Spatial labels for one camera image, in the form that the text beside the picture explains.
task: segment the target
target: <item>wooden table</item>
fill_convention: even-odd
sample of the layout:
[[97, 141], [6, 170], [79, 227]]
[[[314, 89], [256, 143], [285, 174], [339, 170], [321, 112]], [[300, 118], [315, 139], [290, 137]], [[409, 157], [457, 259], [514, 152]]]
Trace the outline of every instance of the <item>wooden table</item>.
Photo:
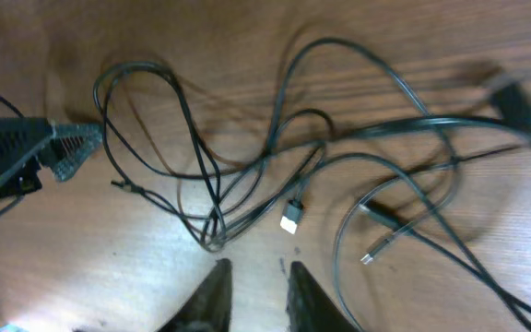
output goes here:
[[[103, 68], [123, 60], [164, 61], [182, 78], [209, 146], [226, 160], [245, 161], [262, 147], [280, 68], [306, 42], [327, 35], [377, 52], [435, 113], [460, 113], [484, 99], [485, 91], [462, 77], [485, 61], [514, 71], [531, 93], [531, 1], [523, 0], [0, 1], [0, 93], [27, 115], [98, 120], [91, 87]], [[313, 52], [293, 79], [285, 112], [304, 107], [330, 112], [342, 127], [416, 115], [383, 73], [336, 47]], [[140, 123], [170, 167], [197, 171], [167, 85], [133, 77], [117, 91], [111, 113], [156, 165], [159, 157]], [[0, 107], [0, 115], [8, 113]], [[320, 128], [305, 120], [284, 139]], [[454, 141], [470, 152], [512, 138], [473, 129], [456, 132]], [[174, 200], [179, 188], [187, 211], [207, 211], [201, 183], [153, 176], [115, 138], [111, 145], [138, 182]], [[367, 151], [407, 166], [439, 146], [427, 134], [344, 142], [332, 152]], [[275, 159], [251, 204], [276, 190], [305, 153]], [[464, 171], [460, 196], [445, 215], [496, 279], [531, 303], [531, 151], [468, 164]], [[362, 162], [336, 166], [313, 180], [295, 236], [279, 228], [278, 204], [239, 241], [211, 255], [177, 219], [111, 187], [118, 176], [102, 151], [66, 184], [43, 171], [44, 190], [0, 219], [0, 313], [32, 332], [153, 331], [217, 259], [228, 257], [231, 330], [286, 331], [290, 262], [304, 262], [333, 295], [336, 228], [354, 198], [386, 174]], [[383, 202], [397, 205], [410, 197], [398, 187]], [[402, 239], [363, 266], [360, 256], [384, 230], [358, 218], [341, 256], [341, 282], [371, 331], [522, 330], [489, 289], [413, 240]], [[422, 229], [442, 237], [433, 224]], [[454, 249], [447, 240], [440, 243]]]

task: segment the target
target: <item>table top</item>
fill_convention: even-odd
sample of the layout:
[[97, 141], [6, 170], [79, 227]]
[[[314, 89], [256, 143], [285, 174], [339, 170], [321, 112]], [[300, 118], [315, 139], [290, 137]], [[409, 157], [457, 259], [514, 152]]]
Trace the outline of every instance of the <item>table top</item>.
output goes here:
[[[263, 146], [282, 68], [304, 44], [323, 36], [360, 42], [388, 61], [431, 111], [463, 113], [486, 91], [466, 76], [486, 62], [522, 78], [531, 95], [531, 1], [2, 1], [0, 93], [26, 115], [58, 122], [99, 121], [93, 81], [125, 60], [169, 64], [197, 126], [221, 162], [244, 162]], [[354, 53], [324, 47], [309, 55], [289, 88], [285, 113], [329, 112], [349, 128], [417, 115], [380, 70]], [[493, 115], [480, 107], [479, 114]], [[197, 172], [185, 121], [170, 88], [137, 75], [117, 89], [111, 118], [154, 165]], [[7, 115], [0, 107], [0, 116]], [[315, 119], [283, 140], [323, 128]], [[461, 152], [512, 142], [483, 129], [453, 133]], [[209, 209], [201, 182], [159, 178], [112, 150], [140, 184]], [[431, 156], [431, 133], [333, 145], [331, 153], [369, 152], [408, 166]], [[272, 160], [249, 207], [276, 191], [305, 149]], [[464, 165], [459, 196], [445, 211], [503, 287], [531, 303], [531, 151]], [[183, 225], [137, 196], [110, 186], [119, 179], [103, 151], [77, 176], [44, 189], [0, 219], [0, 313], [29, 331], [153, 331], [164, 324], [215, 265], [233, 264], [232, 331], [286, 331], [289, 265], [302, 261], [327, 293], [336, 229], [356, 197], [389, 174], [347, 162], [317, 175], [305, 194], [296, 235], [279, 227], [283, 204], [221, 253], [204, 252]], [[443, 174], [422, 179], [428, 184]], [[398, 206], [412, 194], [398, 186], [379, 199]], [[404, 213], [419, 211], [413, 204]], [[350, 226], [340, 257], [341, 285], [371, 331], [520, 331], [497, 296], [460, 267], [411, 239], [399, 240], [369, 266], [360, 258], [385, 233], [363, 215]], [[454, 250], [434, 221], [420, 229]]]

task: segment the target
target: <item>metal connector tip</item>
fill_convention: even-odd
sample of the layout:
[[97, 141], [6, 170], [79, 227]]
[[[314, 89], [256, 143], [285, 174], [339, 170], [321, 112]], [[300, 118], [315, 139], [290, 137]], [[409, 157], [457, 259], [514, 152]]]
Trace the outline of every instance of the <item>metal connector tip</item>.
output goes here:
[[372, 257], [370, 254], [366, 254], [360, 261], [364, 263], [364, 265], [369, 265], [374, 260], [374, 257]]

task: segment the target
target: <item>tangled cable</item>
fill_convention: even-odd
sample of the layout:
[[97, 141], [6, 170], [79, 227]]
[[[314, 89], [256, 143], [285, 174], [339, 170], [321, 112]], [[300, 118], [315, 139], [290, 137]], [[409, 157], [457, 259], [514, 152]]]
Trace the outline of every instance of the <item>tangled cable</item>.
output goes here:
[[[337, 132], [332, 118], [321, 110], [306, 109], [282, 119], [282, 108], [286, 99], [286, 90], [298, 63], [313, 48], [328, 44], [334, 44], [353, 50], [381, 68], [417, 108], [417, 110], [420, 112], [420, 117], [387, 121], [379, 124], [370, 124], [360, 128], [351, 128], [342, 132]], [[109, 119], [108, 106], [112, 97], [112, 92], [120, 81], [122, 81], [125, 77], [137, 72], [146, 72], [161, 77], [171, 86], [175, 92], [182, 109], [183, 117], [189, 129], [190, 137], [192, 139], [192, 146], [200, 167], [200, 174], [179, 173], [169, 170], [162, 171], [151, 166], [132, 148], [132, 146], [130, 146], [124, 136], [121, 135], [121, 133], [116, 129], [112, 121]], [[103, 95], [103, 97], [100, 99], [100, 88], [107, 82], [109, 82], [109, 84], [106, 86], [105, 95]], [[525, 313], [531, 314], [531, 306], [515, 298], [497, 283], [489, 271], [474, 256], [474, 254], [458, 237], [450, 224], [440, 213], [440, 210], [453, 199], [457, 191], [461, 181], [459, 169], [459, 165], [461, 163], [493, 157], [521, 147], [519, 145], [506, 146], [490, 151], [480, 152], [471, 156], [459, 156], [456, 153], [452, 142], [444, 133], [444, 130], [457, 127], [481, 127], [506, 131], [519, 136], [525, 141], [527, 146], [531, 147], [531, 126], [511, 125], [502, 120], [480, 116], [432, 115], [415, 91], [385, 61], [376, 56], [374, 53], [370, 52], [365, 47], [353, 41], [346, 41], [339, 38], [322, 38], [320, 40], [313, 41], [303, 47], [290, 62], [274, 103], [274, 111], [272, 113], [269, 130], [265, 140], [265, 147], [258, 157], [237, 169], [221, 170], [219, 168], [212, 152], [209, 150], [209, 148], [207, 148], [206, 142], [197, 131], [190, 108], [184, 96], [182, 86], [178, 82], [178, 79], [172, 70], [165, 65], [159, 65], [150, 62], [128, 62], [114, 65], [101, 74], [96, 80], [93, 89], [93, 99], [102, 116], [102, 140], [104, 149], [111, 164], [123, 178], [121, 182], [113, 181], [112, 184], [121, 187], [127, 192], [140, 195], [151, 204], [161, 208], [173, 216], [178, 217], [182, 221], [183, 226], [192, 235], [194, 240], [205, 250], [209, 252], [216, 252], [222, 249], [227, 242], [241, 236], [259, 219], [261, 219], [261, 217], [264, 216], [265, 213], [271, 207], [273, 207], [281, 197], [286, 196], [288, 193], [294, 191], [294, 200], [300, 201], [303, 191], [308, 187], [309, 180], [319, 171], [347, 160], [365, 160], [368, 162], [378, 163], [392, 171], [395, 174], [395, 177], [380, 183], [377, 187], [373, 188], [369, 193], [364, 195], [356, 202], [337, 231], [334, 245], [334, 286], [336, 288], [337, 297], [340, 300], [341, 306], [350, 318], [352, 324], [360, 331], [364, 331], [353, 313], [346, 306], [341, 289], [339, 288], [338, 256], [340, 244], [342, 243], [346, 229], [355, 211], [359, 208], [366, 207], [366, 205], [370, 203], [372, 199], [381, 191], [399, 181], [402, 181], [405, 182], [408, 187], [419, 197], [419, 200], [426, 208], [426, 212], [418, 218], [414, 218], [406, 222], [397, 220], [393, 226], [390, 226], [394, 230], [393, 233], [387, 238], [383, 239], [383, 243], [389, 244], [400, 235], [407, 235], [427, 244], [434, 250], [454, 261], [456, 264], [460, 265], [462, 268], [467, 270], [469, 273], [491, 288], [500, 297], [501, 301], [507, 306], [513, 316], [526, 329], [531, 331], [531, 321], [525, 316]], [[296, 145], [281, 147], [278, 144], [278, 141], [284, 130], [293, 120], [303, 116], [317, 116], [322, 118], [327, 125], [327, 137], [312, 138]], [[112, 132], [116, 134], [120, 142], [127, 148], [127, 150], [152, 172], [161, 176], [180, 180], [203, 181], [206, 185], [206, 190], [212, 202], [212, 208], [206, 213], [206, 215], [187, 214], [177, 209], [169, 200], [160, 194], [137, 185], [135, 181], [125, 173], [125, 171], [120, 167], [114, 158], [108, 144], [108, 128], [110, 128]], [[337, 156], [327, 156], [326, 153], [327, 146], [329, 144], [341, 140], [365, 140], [384, 136], [406, 135], [423, 131], [433, 132], [442, 141], [444, 150], [447, 152], [449, 157], [447, 162], [434, 165], [424, 165], [422, 167], [406, 171], [390, 160], [386, 160], [382, 157], [368, 153], [355, 152]], [[300, 147], [309, 147], [311, 148], [311, 152], [308, 153], [307, 156], [299, 163], [296, 171], [294, 171], [288, 180], [281, 185], [280, 189], [267, 199], [263, 200], [261, 203], [257, 204], [257, 206], [245, 210], [239, 217], [228, 219], [233, 212], [239, 211], [247, 202], [247, 200], [254, 194], [255, 189], [258, 187], [261, 179], [263, 178], [268, 162], [279, 154]], [[430, 201], [427, 195], [419, 187], [417, 182], [413, 179], [414, 176], [420, 173], [435, 170], [450, 170], [453, 174], [453, 180], [451, 181], [451, 185], [447, 193], [436, 203]], [[254, 173], [255, 178], [253, 183], [249, 186], [249, 189], [236, 202], [228, 204], [228, 207], [223, 207], [223, 202], [227, 196], [250, 173]], [[222, 178], [225, 176], [232, 177], [232, 180], [226, 187], [223, 187]], [[471, 264], [467, 264], [458, 256], [452, 254], [434, 241], [414, 230], [415, 226], [417, 226], [423, 220], [429, 218], [437, 220], [437, 222], [441, 225], [444, 231], [453, 240], [456, 246], [462, 251], [465, 258], [467, 258]], [[202, 227], [196, 227], [193, 222], [200, 222]]]

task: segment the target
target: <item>wood grain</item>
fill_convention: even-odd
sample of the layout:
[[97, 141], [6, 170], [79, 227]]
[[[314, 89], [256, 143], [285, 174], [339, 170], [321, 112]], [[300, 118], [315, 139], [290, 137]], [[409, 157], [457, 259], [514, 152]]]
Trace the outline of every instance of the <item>wood grain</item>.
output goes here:
[[[281, 68], [306, 42], [327, 35], [370, 47], [436, 113], [460, 113], [484, 99], [485, 91], [462, 77], [485, 61], [520, 75], [531, 94], [531, 1], [523, 0], [2, 0], [0, 93], [28, 115], [99, 119], [91, 87], [103, 68], [123, 60], [166, 62], [182, 79], [209, 146], [226, 160], [246, 161], [262, 147]], [[383, 73], [334, 47], [314, 51], [293, 78], [285, 112], [302, 107], [324, 109], [342, 127], [415, 114]], [[148, 136], [174, 170], [197, 171], [177, 100], [164, 83], [133, 77], [117, 92], [111, 113], [155, 165], [161, 163]], [[299, 122], [284, 139], [320, 128]], [[460, 131], [454, 140], [467, 152], [512, 141], [487, 130]], [[136, 181], [171, 199], [180, 186], [186, 210], [208, 209], [200, 183], [160, 179], [115, 139], [111, 145]], [[438, 147], [427, 134], [342, 142], [332, 152], [373, 152], [407, 166]], [[275, 159], [252, 204], [276, 190], [304, 153]], [[446, 216], [496, 279], [531, 303], [531, 152], [469, 164], [465, 172]], [[223, 253], [209, 255], [176, 219], [111, 188], [117, 174], [102, 152], [66, 184], [42, 172], [45, 189], [0, 220], [0, 313], [30, 331], [152, 331], [226, 256], [233, 262], [231, 329], [286, 331], [280, 261], [288, 270], [301, 260], [332, 294], [336, 228], [353, 199], [386, 174], [362, 162], [338, 165], [313, 180], [296, 236], [278, 227], [280, 205]], [[398, 187], [383, 200], [398, 204], [408, 197]], [[422, 227], [442, 236], [431, 222]], [[370, 330], [522, 330], [486, 287], [409, 239], [363, 267], [362, 252], [383, 233], [360, 217], [341, 258], [349, 304]]]

